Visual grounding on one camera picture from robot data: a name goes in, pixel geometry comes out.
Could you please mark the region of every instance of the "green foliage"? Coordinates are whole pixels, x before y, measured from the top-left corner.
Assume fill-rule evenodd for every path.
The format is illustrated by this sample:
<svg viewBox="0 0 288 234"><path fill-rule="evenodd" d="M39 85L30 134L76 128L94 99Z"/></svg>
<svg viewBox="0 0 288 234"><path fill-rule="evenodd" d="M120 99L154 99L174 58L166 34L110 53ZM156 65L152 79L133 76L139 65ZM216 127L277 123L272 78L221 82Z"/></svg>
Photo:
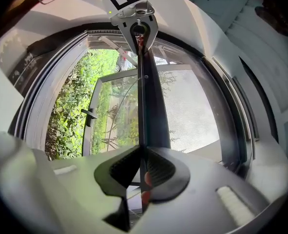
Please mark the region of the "green foliage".
<svg viewBox="0 0 288 234"><path fill-rule="evenodd" d="M45 152L50 159L81 156L82 138L86 115L96 81L99 77L112 74L118 52L115 50L90 50L77 63L68 76L56 99L46 135ZM109 91L100 98L98 114L109 107ZM99 132L93 139L101 139L106 121L99 123Z"/></svg>

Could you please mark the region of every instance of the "bush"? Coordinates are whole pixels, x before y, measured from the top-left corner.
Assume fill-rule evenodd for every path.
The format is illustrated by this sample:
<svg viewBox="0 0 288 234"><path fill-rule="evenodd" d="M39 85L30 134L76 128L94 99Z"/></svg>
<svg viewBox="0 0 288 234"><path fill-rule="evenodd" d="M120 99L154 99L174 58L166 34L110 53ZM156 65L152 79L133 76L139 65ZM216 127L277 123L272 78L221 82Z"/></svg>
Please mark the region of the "bush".
<svg viewBox="0 0 288 234"><path fill-rule="evenodd" d="M112 74L118 52L115 50L90 50L74 67L59 93L50 117L46 135L45 152L50 160L81 156L83 131L91 96L99 77ZM109 93L102 93L98 104L98 120L94 131L93 152L101 148L102 133L106 131L106 112Z"/></svg>

